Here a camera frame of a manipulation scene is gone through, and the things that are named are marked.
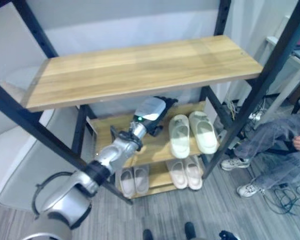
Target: sneaker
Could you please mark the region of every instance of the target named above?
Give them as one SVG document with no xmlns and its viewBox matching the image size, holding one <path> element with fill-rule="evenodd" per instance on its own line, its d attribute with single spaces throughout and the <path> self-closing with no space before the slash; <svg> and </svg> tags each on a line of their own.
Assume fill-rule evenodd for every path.
<svg viewBox="0 0 300 240">
<path fill-rule="evenodd" d="M 184 232 L 186 236 L 186 240 L 191 240 L 197 237 L 196 231 L 195 231 L 195 226 L 192 222 L 188 221 L 184 225 Z"/>
<path fill-rule="evenodd" d="M 239 194 L 242 198 L 250 198 L 252 195 L 263 192 L 264 190 L 252 183 L 249 183 L 247 185 L 240 186 L 236 189 L 236 192 Z"/>
<path fill-rule="evenodd" d="M 221 168 L 225 171 L 231 171 L 232 169 L 245 169 L 250 166 L 249 159 L 241 160 L 239 157 L 229 158 L 221 162 Z"/>
<path fill-rule="evenodd" d="M 146 229 L 143 231 L 143 240 L 154 240 L 154 237 L 152 236 L 152 233 L 149 229 Z"/>
</svg>

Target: white wall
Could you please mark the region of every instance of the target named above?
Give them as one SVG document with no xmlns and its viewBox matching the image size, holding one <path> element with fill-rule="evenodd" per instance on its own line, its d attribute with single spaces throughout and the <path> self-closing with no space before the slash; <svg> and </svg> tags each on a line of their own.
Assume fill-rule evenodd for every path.
<svg viewBox="0 0 300 240">
<path fill-rule="evenodd" d="M 47 59 L 12 3 L 0 8 L 0 81 Z"/>
<path fill-rule="evenodd" d="M 290 16 L 298 0 L 233 0 L 224 33 L 242 47 L 261 65 L 261 57 L 268 52 L 266 37 L 274 36 L 285 16 Z M 279 93 L 283 81 L 296 71 L 290 65 L 284 66 L 267 94 Z M 250 91 L 246 82 L 235 81 L 231 84 L 228 97 L 230 100 L 240 99 Z"/>
<path fill-rule="evenodd" d="M 194 39 L 214 33 L 216 0 L 28 0 L 60 56 Z M 200 89 L 161 94 L 196 102 Z M 132 112 L 147 96 L 91 104 L 97 116 Z"/>
</svg>

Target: person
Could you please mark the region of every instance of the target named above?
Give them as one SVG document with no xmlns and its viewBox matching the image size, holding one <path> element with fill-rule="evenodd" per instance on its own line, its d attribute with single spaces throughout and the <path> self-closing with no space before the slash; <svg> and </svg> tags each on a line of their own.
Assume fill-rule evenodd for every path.
<svg viewBox="0 0 300 240">
<path fill-rule="evenodd" d="M 184 225 L 184 232 L 186 240 L 206 240 L 205 238 L 197 237 L 195 226 L 192 222 L 188 221 Z M 231 232 L 228 231 L 221 231 L 219 233 L 220 240 L 240 240 L 237 236 L 233 235 Z M 142 234 L 143 240 L 154 240 L 154 237 L 149 229 L 145 229 Z"/>
<path fill-rule="evenodd" d="M 276 141 L 292 141 L 297 151 L 285 155 L 269 172 L 239 186 L 236 191 L 240 197 L 249 198 L 273 186 L 300 180 L 300 113 L 260 125 L 251 139 L 233 150 L 234 157 L 221 162 L 221 168 L 226 171 L 247 168 L 254 156 L 271 148 Z"/>
</svg>

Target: white chair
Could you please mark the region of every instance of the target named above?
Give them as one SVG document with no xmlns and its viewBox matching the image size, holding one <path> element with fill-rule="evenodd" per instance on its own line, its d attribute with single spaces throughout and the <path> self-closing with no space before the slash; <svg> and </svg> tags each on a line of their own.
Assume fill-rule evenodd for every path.
<svg viewBox="0 0 300 240">
<path fill-rule="evenodd" d="M 33 69 L 25 68 L 10 74 L 1 86 L 18 102 L 23 90 L 10 85 L 13 81 L 31 81 Z M 78 110 L 76 107 L 45 110 L 40 123 L 56 137 L 71 147 L 75 133 Z M 93 138 L 85 131 L 82 158 L 93 158 Z M 31 210 L 36 184 L 62 171 L 76 169 L 32 135 L 16 125 L 0 112 L 0 205 L 15 209 Z M 43 201 L 67 180 L 66 176 L 56 178 L 39 194 L 36 205 Z"/>
</svg>

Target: shoe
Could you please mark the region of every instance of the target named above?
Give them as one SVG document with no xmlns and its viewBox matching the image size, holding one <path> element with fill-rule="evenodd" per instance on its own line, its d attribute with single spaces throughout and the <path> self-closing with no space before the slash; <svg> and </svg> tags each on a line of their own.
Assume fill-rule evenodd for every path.
<svg viewBox="0 0 300 240">
<path fill-rule="evenodd" d="M 188 180 L 185 174 L 182 160 L 174 159 L 165 162 L 169 170 L 173 184 L 177 189 L 185 189 L 188 186 Z"/>
<path fill-rule="evenodd" d="M 232 169 L 245 169 L 249 166 L 249 159 L 241 160 L 239 157 L 229 158 L 221 162 L 221 168 L 225 171 L 231 171 Z"/>
<path fill-rule="evenodd" d="M 143 240 L 154 240 L 154 237 L 149 229 L 144 230 L 142 236 Z"/>
<path fill-rule="evenodd" d="M 169 122 L 170 149 L 177 159 L 185 159 L 190 153 L 190 127 L 186 115 L 176 115 Z"/>
<path fill-rule="evenodd" d="M 202 170 L 199 166 L 198 157 L 188 156 L 183 160 L 184 172 L 188 181 L 188 186 L 192 190 L 199 190 L 202 188 Z"/>
<path fill-rule="evenodd" d="M 264 191 L 262 188 L 249 183 L 247 185 L 243 185 L 243 186 L 239 186 L 236 189 L 236 192 L 239 194 L 240 197 L 242 198 L 250 198 L 252 197 L 254 194 L 258 193 L 258 192 L 262 192 Z"/>
<path fill-rule="evenodd" d="M 122 194 L 131 198 L 136 193 L 134 169 L 132 167 L 122 169 L 118 172 Z"/>
<path fill-rule="evenodd" d="M 196 235 L 196 230 L 195 230 L 195 226 L 192 222 L 188 221 L 185 225 L 184 225 L 184 232 L 185 232 L 185 236 L 186 236 L 186 240 L 191 240 L 197 237 Z"/>
<path fill-rule="evenodd" d="M 204 154 L 214 154 L 219 143 L 208 116 L 203 111 L 194 111 L 189 115 L 189 122 L 199 150 Z"/>
<path fill-rule="evenodd" d="M 134 183 L 137 194 L 145 195 L 149 190 L 149 165 L 135 166 Z"/>
</svg>

